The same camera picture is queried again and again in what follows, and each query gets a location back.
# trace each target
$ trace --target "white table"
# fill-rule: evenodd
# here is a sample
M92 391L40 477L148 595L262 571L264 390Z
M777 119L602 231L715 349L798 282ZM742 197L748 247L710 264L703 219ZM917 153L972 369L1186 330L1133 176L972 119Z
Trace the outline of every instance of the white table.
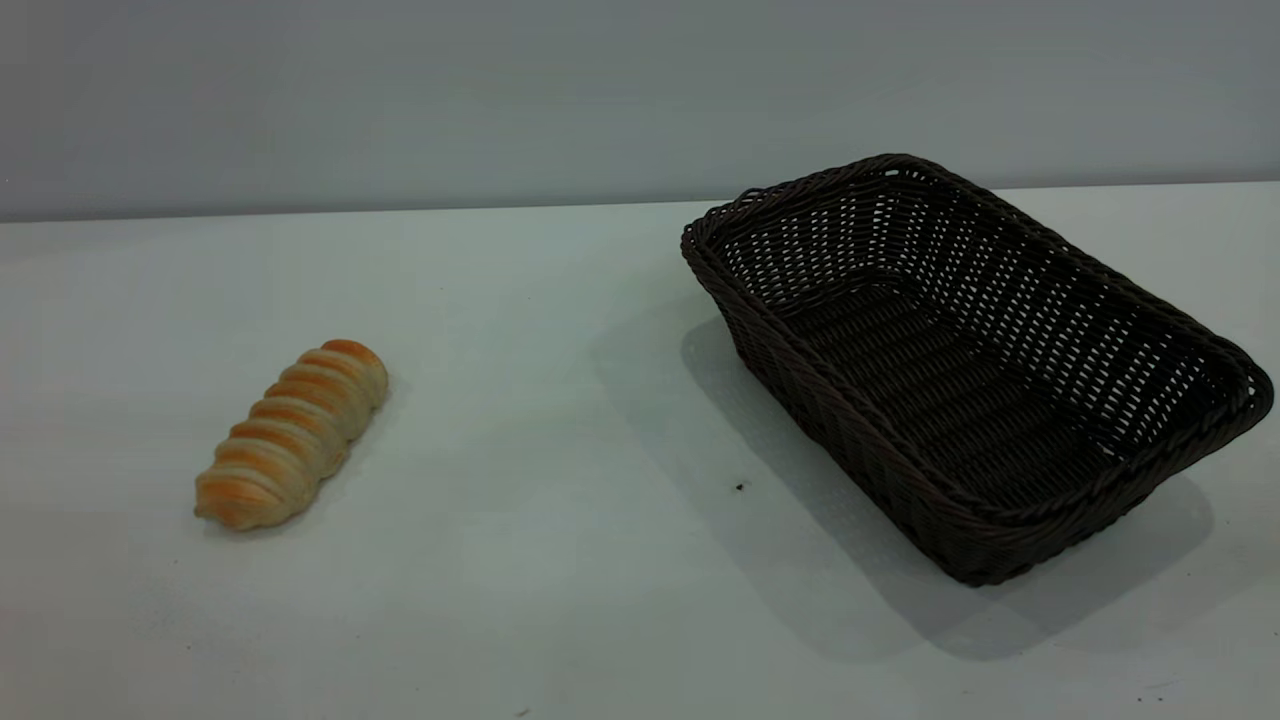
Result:
M1005 195L1280 373L1280 183ZM707 206L0 225L0 717L1276 717L1280 414L964 588L741 366ZM343 336L393 396L315 507L193 518Z

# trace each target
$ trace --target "white backdrop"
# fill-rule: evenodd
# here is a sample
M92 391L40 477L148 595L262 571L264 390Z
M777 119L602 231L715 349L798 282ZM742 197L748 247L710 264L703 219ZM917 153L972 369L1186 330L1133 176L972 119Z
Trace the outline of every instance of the white backdrop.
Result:
M0 0L0 219L1280 177L1275 0Z

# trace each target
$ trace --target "wicker basket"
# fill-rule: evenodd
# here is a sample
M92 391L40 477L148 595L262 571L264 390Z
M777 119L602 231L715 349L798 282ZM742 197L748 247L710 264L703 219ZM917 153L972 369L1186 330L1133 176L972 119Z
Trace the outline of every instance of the wicker basket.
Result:
M748 368L968 584L1106 528L1271 409L1239 347L909 155L748 191L682 250Z

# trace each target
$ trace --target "bread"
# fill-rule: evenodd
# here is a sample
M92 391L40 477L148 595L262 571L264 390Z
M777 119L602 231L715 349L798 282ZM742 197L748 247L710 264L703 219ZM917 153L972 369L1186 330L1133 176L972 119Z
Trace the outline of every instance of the bread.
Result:
M278 525L306 510L387 398L383 361L333 340L280 373L196 477L196 516L233 530Z

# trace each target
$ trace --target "basket rim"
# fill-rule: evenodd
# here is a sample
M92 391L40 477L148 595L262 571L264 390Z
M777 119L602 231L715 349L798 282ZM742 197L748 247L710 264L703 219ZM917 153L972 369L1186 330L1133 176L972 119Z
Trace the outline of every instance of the basket rim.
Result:
M1166 320L1170 327L1180 331L1180 334L1184 336L1181 340L1192 343L1199 351L1212 354L1224 368L1229 369L1233 389L1230 397L1215 407L1213 411L1194 419L1185 427L1174 429L1162 441L1142 447L1133 456L1101 473L1092 482L1036 505L1019 509L996 506L951 480L946 473L942 473L937 466L925 460L916 443L901 436L893 428L892 421L861 389L845 379L817 350L796 336L759 297L749 292L742 282L728 272L714 246L709 246L708 242L717 233L733 229L735 225L745 224L745 222L759 218L762 214L786 210L788 201L800 195L823 193L844 187L849 181L858 177L888 174L893 170L914 170L932 177L948 190L960 192L964 200L973 202L983 213L996 217L1014 229L1023 231L1028 238L1060 251L1065 261L1105 283L1110 290L1119 293L1120 299L1126 299L1135 305L1143 306L1156 314L1156 316ZM1126 478L1137 477L1144 469L1178 456L1179 451L1190 446L1194 438L1204 437L1213 429L1224 425L1238 425L1228 441L1238 437L1261 421L1274 402L1275 391L1271 379L1234 342L1213 333L1187 313L1151 295L1128 277L1075 247L1061 234L1034 220L989 190L982 188L936 163L914 155L876 155L849 165L819 170L795 181L765 188L750 188L733 201L712 208L705 215L686 225L681 237L681 247L686 259L692 261L696 258L700 263L705 264L726 284L726 288L736 295L754 315L763 320L771 331L778 333L787 345L796 348L805 363L840 392L842 400L850 405L851 410L868 421L883 443L899 454L924 480L941 491L948 501L983 519L1002 525L1025 525L1028 523L1042 521L1078 509L1091 498L1116 492ZM1207 454L1196 454L1179 466L1171 468L1165 477L1172 475Z

